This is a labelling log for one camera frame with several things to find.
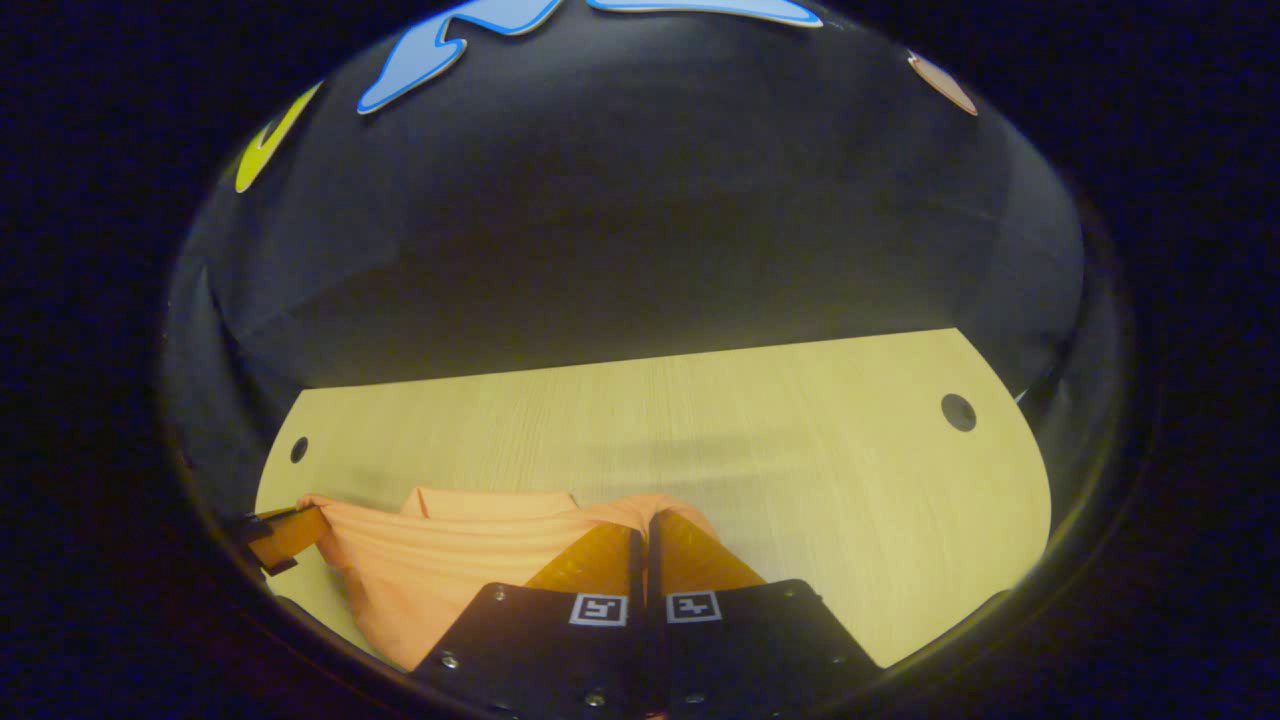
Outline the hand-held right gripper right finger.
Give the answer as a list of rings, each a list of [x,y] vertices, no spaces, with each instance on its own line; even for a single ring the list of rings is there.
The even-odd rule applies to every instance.
[[[673,509],[649,560],[671,719],[818,719],[883,674],[808,582],[768,582]]]

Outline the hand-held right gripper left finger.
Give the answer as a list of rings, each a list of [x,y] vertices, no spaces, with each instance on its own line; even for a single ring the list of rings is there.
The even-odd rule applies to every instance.
[[[604,523],[522,585],[485,584],[410,674],[480,719],[623,719],[644,542]]]

